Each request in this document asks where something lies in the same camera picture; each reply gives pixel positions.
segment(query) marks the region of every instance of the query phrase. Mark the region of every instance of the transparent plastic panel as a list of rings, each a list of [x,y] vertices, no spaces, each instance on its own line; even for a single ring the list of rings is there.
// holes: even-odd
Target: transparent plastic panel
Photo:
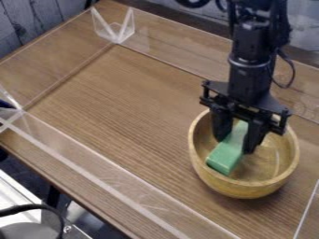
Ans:
[[[48,155],[90,179],[154,225],[160,226],[163,232],[172,238],[200,239],[212,235],[215,238],[236,238],[231,232],[126,171],[106,156],[30,113],[20,111],[20,118],[12,119],[16,114],[12,114],[12,111],[7,114],[6,111],[7,109],[3,109],[0,114],[4,127],[14,130]],[[94,162],[91,167],[87,165],[87,159]]]
[[[108,22],[122,22],[119,16],[124,17],[128,8],[110,5],[96,7],[96,10]],[[134,9],[134,16],[135,34],[122,42],[124,47],[200,77],[219,81],[228,79],[231,40],[138,9]],[[314,83],[319,70],[299,62],[295,62],[295,69],[291,88],[282,90],[272,86],[272,94],[298,116],[319,123],[319,85]],[[291,78],[291,69],[281,59],[275,78],[279,82]]]
[[[294,239],[315,239],[319,237],[319,181],[317,182],[310,202],[301,219]]]
[[[87,11],[0,63],[0,97],[28,106],[111,46],[94,30]]]

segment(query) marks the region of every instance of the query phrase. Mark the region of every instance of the wire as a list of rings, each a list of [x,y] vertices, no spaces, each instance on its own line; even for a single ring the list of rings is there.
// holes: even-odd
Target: wire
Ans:
[[[289,57],[289,55],[285,53],[285,51],[282,49],[278,50],[278,56],[285,60],[285,62],[290,65],[291,67],[291,80],[289,81],[289,83],[286,85],[281,84],[276,79],[272,77],[272,71],[270,69],[270,67],[267,67],[267,70],[268,70],[268,74],[272,78],[272,82],[275,83],[275,85],[278,87],[281,87],[282,89],[287,89],[293,83],[294,83],[294,80],[295,80],[295,67],[294,67],[294,62],[291,60],[291,58]]]
[[[26,211],[30,211],[30,210],[36,210],[36,209],[43,209],[43,210],[51,211],[56,215],[56,217],[60,221],[60,231],[59,231],[56,239],[63,239],[66,221],[64,221],[63,216],[60,215],[59,211],[48,205],[44,205],[44,204],[26,204],[26,205],[12,206],[7,209],[0,210],[0,218],[6,217],[6,216],[10,216],[10,215],[15,215],[18,213],[22,213],[22,212],[26,212]]]

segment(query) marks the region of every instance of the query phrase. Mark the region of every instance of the floor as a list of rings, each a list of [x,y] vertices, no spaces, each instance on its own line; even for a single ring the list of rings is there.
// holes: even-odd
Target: floor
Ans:
[[[22,164],[12,156],[4,157],[6,154],[0,151],[0,168],[2,170],[42,199],[47,200],[50,184],[38,176],[24,164]],[[66,211],[66,206],[71,199],[62,195],[59,202],[60,212]],[[96,217],[88,213],[76,221],[76,226],[94,239],[126,239],[128,238],[111,224],[103,223]]]

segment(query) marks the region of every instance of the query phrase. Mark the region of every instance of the tabletop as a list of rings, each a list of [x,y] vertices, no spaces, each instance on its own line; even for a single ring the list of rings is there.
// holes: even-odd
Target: tabletop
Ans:
[[[99,6],[114,12],[114,15],[110,13],[114,19],[118,15],[112,9],[126,11],[124,6],[111,1],[102,1]],[[175,51],[180,48],[178,38],[168,39],[170,48],[162,48],[158,43],[162,38],[167,38],[163,32],[179,33],[179,29],[171,29],[170,24],[160,21],[154,27],[158,33],[152,35],[155,42],[151,46],[158,47],[152,48],[151,53],[163,58],[171,53],[171,60],[179,59],[184,68],[192,67],[194,74],[132,50],[130,44],[139,42],[139,38],[132,38],[131,43],[123,46],[108,46],[103,40],[95,39],[86,52],[76,50],[82,48],[82,40],[90,37],[86,31],[91,31],[88,19],[86,21],[86,18],[80,18],[59,34],[46,36],[62,42],[63,56],[50,58],[46,55],[50,48],[47,44],[34,46],[27,58],[24,51],[18,52],[15,57],[20,61],[11,61],[10,67],[6,62],[0,65],[2,77],[6,76],[2,83],[6,88],[18,88],[24,84],[24,90],[16,91],[15,97],[26,102],[30,114],[112,159],[120,167],[235,235],[242,238],[293,238],[319,178],[319,128],[315,122],[319,120],[315,104],[318,69],[297,63],[298,78],[293,89],[272,89],[283,103],[294,105],[299,110],[299,116],[293,116],[290,123],[299,138],[302,154],[289,184],[279,192],[258,200],[227,198],[211,191],[198,178],[188,156],[187,134],[194,119],[206,109],[198,102],[203,78],[227,79],[231,42],[215,35],[206,42],[200,34],[196,35],[195,29],[186,31],[183,28],[187,35],[184,39],[195,47],[179,55],[180,51]],[[91,61],[82,61],[83,55],[94,52],[96,44],[100,44],[102,51]],[[82,65],[71,74],[59,75],[59,87],[50,88],[47,94],[36,100],[30,100],[34,91],[40,92],[47,85],[46,80],[51,81],[48,77],[42,81],[42,74],[51,76],[52,73],[43,65],[27,71],[30,57],[34,65],[42,65],[48,57],[62,72],[68,65]],[[207,59],[214,62],[210,66],[204,62]],[[35,74],[39,77],[32,77],[35,71],[42,72]],[[281,63],[276,75],[281,77],[287,72]],[[0,144],[79,204],[108,220],[128,236],[172,237],[160,230],[160,226],[151,226],[150,221],[84,175],[56,161],[18,133],[4,131]],[[84,159],[82,164],[103,175],[99,162]]]

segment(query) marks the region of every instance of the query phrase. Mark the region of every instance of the black cable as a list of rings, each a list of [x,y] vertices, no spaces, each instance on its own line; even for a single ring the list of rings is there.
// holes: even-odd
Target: black cable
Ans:
[[[281,84],[275,78],[272,77],[272,71],[270,69],[270,67],[267,67],[267,70],[268,70],[268,74],[272,78],[272,82],[275,83],[275,85],[278,87],[281,87],[282,89],[287,89],[291,84],[294,83],[294,80],[295,80],[295,67],[294,67],[294,62],[291,60],[291,58],[289,57],[289,55],[285,53],[285,51],[282,49],[278,50],[278,56],[285,60],[285,62],[291,66],[291,80],[289,81],[289,83],[286,85]]]
[[[227,12],[227,4],[226,6],[222,4],[222,0],[216,0],[216,8],[219,9],[219,11],[222,12]]]
[[[0,218],[15,215],[15,214],[26,212],[26,211],[38,210],[38,209],[47,210],[56,215],[56,217],[60,221],[60,231],[59,231],[56,239],[63,239],[66,221],[64,221],[63,216],[60,215],[59,211],[48,205],[44,205],[44,204],[26,204],[26,205],[12,206],[7,209],[0,210]]]
[[[188,8],[200,8],[204,7],[211,0],[198,0],[196,2],[191,2],[190,0],[176,0],[179,4]]]

